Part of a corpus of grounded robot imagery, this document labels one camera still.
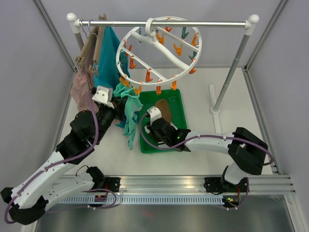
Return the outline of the white round clip hanger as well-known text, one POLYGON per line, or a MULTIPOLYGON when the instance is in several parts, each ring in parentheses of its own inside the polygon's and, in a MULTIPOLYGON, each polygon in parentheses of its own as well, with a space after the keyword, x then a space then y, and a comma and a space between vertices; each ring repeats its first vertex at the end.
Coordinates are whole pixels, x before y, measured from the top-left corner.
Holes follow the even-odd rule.
MULTIPOLYGON (((183 37, 186 42, 191 43, 193 40, 195 31, 191 27, 187 27, 187 28, 175 27, 170 30, 170 33, 176 35, 177 37, 183 37)), ((160 31, 158 31, 156 34, 158 37, 160 37, 160 42, 162 42, 163 45, 173 53, 173 55, 177 56, 182 62, 188 65, 191 64, 191 59, 193 58, 195 54, 191 49, 181 45, 180 42, 173 40, 172 38, 164 35, 160 31)), ((152 68, 154 68, 158 73, 160 73, 166 78, 174 77, 175 75, 182 72, 181 69, 177 68, 158 49, 156 49, 154 46, 148 43, 144 43, 144 42, 138 41, 137 39, 133 37, 129 37, 128 40, 126 41, 125 47, 128 48, 133 54, 135 54, 137 57, 142 59, 145 63, 147 63, 152 68), (171 65, 173 68, 176 69, 176 73, 172 75, 163 74, 153 64, 155 58, 166 61, 169 65, 171 65)), ((124 73, 128 77, 132 78, 134 81, 138 81, 138 82, 153 81, 154 83, 157 83, 159 81, 158 77, 155 74, 151 73, 148 69, 146 69, 140 63, 130 58, 128 54, 121 53, 120 60, 122 62, 121 65, 122 65, 122 69, 124 73)), ((171 87, 175 89, 177 87, 177 81, 174 87, 172 86, 171 83, 168 83, 168 84, 170 84, 171 87)))

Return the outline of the white black striped sock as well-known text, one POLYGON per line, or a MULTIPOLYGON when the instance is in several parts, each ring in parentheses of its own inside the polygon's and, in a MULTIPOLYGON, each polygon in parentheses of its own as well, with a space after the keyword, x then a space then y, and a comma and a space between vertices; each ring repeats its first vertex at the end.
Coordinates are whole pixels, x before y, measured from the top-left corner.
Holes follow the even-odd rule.
POLYGON ((147 133, 148 137, 150 138, 149 141, 151 141, 154 145, 160 148, 167 148, 168 146, 163 143, 154 133, 154 131, 151 129, 150 126, 144 127, 145 132, 147 133))

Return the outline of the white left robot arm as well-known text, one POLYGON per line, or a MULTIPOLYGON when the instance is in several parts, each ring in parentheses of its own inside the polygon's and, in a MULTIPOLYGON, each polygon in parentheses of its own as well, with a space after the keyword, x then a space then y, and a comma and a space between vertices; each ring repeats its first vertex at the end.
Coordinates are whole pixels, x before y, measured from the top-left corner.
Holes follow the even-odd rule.
POLYGON ((96 103, 82 110, 70 123, 71 131, 56 146, 48 160, 26 181, 15 188, 4 188, 0 194, 7 207, 7 224, 29 225, 40 219, 61 200, 83 191, 104 191, 105 176, 97 167, 89 167, 71 181, 54 186, 64 173, 79 165, 95 150, 112 122, 124 116, 126 100, 113 97, 108 104, 96 103))

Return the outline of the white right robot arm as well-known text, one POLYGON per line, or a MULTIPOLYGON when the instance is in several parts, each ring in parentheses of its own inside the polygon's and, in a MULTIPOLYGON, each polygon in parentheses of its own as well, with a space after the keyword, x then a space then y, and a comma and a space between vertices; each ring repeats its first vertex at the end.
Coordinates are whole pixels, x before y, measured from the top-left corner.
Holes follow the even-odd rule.
POLYGON ((224 169, 220 179, 221 187, 226 191, 233 190, 248 175, 261 175, 268 165, 266 158, 273 161, 267 144, 242 127, 231 133, 200 134, 178 129, 159 118, 140 126, 140 134, 148 145, 157 150, 207 151, 228 155, 233 162, 224 169))

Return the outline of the mint green patterned sock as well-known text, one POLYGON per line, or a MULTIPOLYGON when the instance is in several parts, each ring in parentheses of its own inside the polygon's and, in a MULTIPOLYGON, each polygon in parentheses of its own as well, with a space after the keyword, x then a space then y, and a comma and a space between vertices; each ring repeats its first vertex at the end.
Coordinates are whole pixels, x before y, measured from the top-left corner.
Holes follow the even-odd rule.
POLYGON ((138 96, 124 94, 127 97, 125 104, 126 123, 124 128, 124 136, 128 136, 128 147, 132 149, 136 134, 136 125, 139 121, 139 112, 143 107, 138 96))

